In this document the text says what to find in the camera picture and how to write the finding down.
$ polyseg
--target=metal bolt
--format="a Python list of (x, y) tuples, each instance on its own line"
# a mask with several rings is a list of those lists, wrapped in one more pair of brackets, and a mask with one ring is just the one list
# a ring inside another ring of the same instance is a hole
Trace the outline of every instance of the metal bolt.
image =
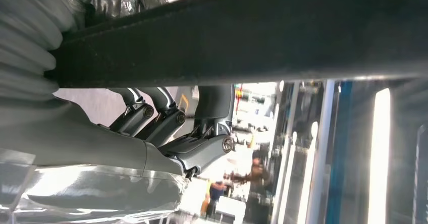
[(177, 123), (178, 124), (183, 124), (186, 121), (186, 116), (184, 114), (179, 114), (177, 116)]
[(143, 110), (143, 115), (144, 115), (144, 117), (146, 117), (146, 118), (150, 118), (150, 117), (152, 117), (153, 113), (154, 113), (154, 110), (153, 110), (153, 107), (151, 107), (151, 106), (147, 106), (147, 107)]
[(233, 149), (233, 140), (231, 138), (227, 138), (223, 141), (223, 151), (228, 153)]

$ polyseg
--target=blue vertical pole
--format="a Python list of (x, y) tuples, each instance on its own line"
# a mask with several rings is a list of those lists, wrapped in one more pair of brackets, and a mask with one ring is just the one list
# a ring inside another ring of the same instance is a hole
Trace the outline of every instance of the blue vertical pole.
[(330, 175), (330, 188), (327, 203), (326, 224), (340, 224), (342, 192), (345, 178), (346, 150), (352, 108), (352, 82), (341, 85), (339, 109), (337, 112), (336, 135), (333, 146), (333, 163)]

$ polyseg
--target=yellow marking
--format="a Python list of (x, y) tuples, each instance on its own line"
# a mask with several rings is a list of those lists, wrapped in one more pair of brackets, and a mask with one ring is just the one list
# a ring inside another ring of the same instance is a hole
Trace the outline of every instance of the yellow marking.
[(184, 107), (184, 111), (185, 112), (187, 112), (187, 108), (189, 107), (189, 101), (187, 100), (187, 98), (184, 96), (184, 94), (181, 94), (181, 97), (180, 97), (180, 102), (178, 103), (178, 108), (180, 108), (180, 106), (181, 106), (181, 102), (183, 102), (184, 101), (184, 103), (186, 103), (186, 107)]

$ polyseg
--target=person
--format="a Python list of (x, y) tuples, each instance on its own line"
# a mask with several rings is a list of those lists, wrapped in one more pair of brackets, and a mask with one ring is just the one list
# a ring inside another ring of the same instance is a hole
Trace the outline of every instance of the person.
[(249, 174), (241, 176), (231, 173), (230, 175), (225, 175), (224, 178), (242, 184), (251, 182), (251, 184), (262, 187), (270, 186), (272, 183), (271, 173), (265, 169), (259, 158), (253, 159), (251, 172)]
[(209, 204), (206, 208), (206, 216), (205, 219), (208, 217), (213, 217), (216, 212), (216, 205), (217, 202), (220, 200), (220, 197), (223, 195), (225, 191), (226, 185), (223, 183), (223, 181), (218, 181), (215, 183), (212, 183), (209, 187)]

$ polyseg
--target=black metal beam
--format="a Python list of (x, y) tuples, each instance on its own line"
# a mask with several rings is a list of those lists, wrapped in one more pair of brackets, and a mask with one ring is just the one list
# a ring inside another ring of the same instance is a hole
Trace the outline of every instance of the black metal beam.
[(61, 87), (426, 75), (427, 0), (181, 0), (66, 35)]

